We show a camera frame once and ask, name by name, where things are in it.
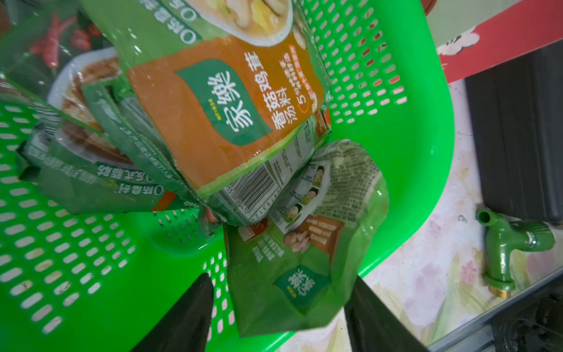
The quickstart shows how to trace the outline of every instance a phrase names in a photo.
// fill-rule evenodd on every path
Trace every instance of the red chili pepper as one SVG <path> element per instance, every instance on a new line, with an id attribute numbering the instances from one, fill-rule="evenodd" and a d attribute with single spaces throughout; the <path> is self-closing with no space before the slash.
<path id="1" fill-rule="evenodd" d="M 33 55 L 42 54 L 45 50 L 45 44 L 47 43 L 47 36 L 43 35 L 39 37 L 36 41 L 29 45 L 29 52 Z"/>
<path id="2" fill-rule="evenodd" d="M 88 32 L 81 28 L 74 28 L 72 32 L 72 37 L 70 38 L 70 43 L 73 47 L 79 50 L 90 50 L 92 45 L 90 44 L 90 36 Z"/>
<path id="3" fill-rule="evenodd" d="M 94 23 L 90 23 L 88 25 L 88 31 L 90 32 L 90 34 L 92 34 L 94 37 L 99 37 L 102 35 L 102 32 L 100 32 L 100 29 L 94 24 Z"/>
<path id="4" fill-rule="evenodd" d="M 59 67 L 59 16 L 56 12 L 51 17 L 51 26 L 47 31 L 43 62 L 50 68 Z"/>
<path id="5" fill-rule="evenodd" d="M 213 214 L 213 212 L 212 212 L 211 209 L 209 209 L 209 208 L 205 208 L 205 219 L 206 219 L 208 222 L 217 222 L 217 221 L 218 221 L 218 219 L 217 219 L 217 217 L 215 216 L 215 214 Z"/>

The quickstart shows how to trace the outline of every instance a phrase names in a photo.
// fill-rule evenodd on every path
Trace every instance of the green plastic basket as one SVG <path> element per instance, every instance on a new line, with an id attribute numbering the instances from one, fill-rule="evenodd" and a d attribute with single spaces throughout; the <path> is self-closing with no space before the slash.
<path id="1" fill-rule="evenodd" d="M 389 187 L 366 274 L 423 224 L 444 188 L 448 87 L 419 0 L 302 3 L 333 78 L 332 139 L 362 143 Z M 216 290 L 208 351 L 272 351 L 291 336 L 238 337 L 222 235 L 199 238 L 193 213 L 72 216 L 20 182 L 14 150 L 33 113 L 0 106 L 0 350 L 129 351 L 202 272 Z"/>

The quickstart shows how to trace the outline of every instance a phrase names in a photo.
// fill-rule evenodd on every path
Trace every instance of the orange packaging label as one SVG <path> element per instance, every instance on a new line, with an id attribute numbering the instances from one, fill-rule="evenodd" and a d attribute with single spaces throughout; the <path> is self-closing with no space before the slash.
<path id="1" fill-rule="evenodd" d="M 127 75 L 195 189 L 282 142 L 324 96 L 293 35 L 273 47 L 216 38 Z"/>

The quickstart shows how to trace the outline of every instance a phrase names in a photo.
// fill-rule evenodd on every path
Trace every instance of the barcode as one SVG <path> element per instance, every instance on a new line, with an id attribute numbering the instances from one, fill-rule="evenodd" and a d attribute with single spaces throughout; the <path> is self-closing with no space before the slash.
<path id="1" fill-rule="evenodd" d="M 277 189 L 278 184 L 274 182 L 265 165 L 225 187 L 227 194 L 248 218 L 262 205 L 261 201 L 269 198 Z"/>

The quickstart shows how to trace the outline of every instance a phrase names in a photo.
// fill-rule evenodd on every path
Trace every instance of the green plastic faucet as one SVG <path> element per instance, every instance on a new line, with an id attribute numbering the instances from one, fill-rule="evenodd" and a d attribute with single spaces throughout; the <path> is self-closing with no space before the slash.
<path id="1" fill-rule="evenodd" d="M 483 275 L 489 291 L 509 298 L 516 288 L 510 276 L 510 253 L 548 251 L 555 245 L 555 236 L 543 222 L 508 222 L 491 209 L 477 211 L 477 221 L 489 230 L 485 235 L 487 268 Z"/>

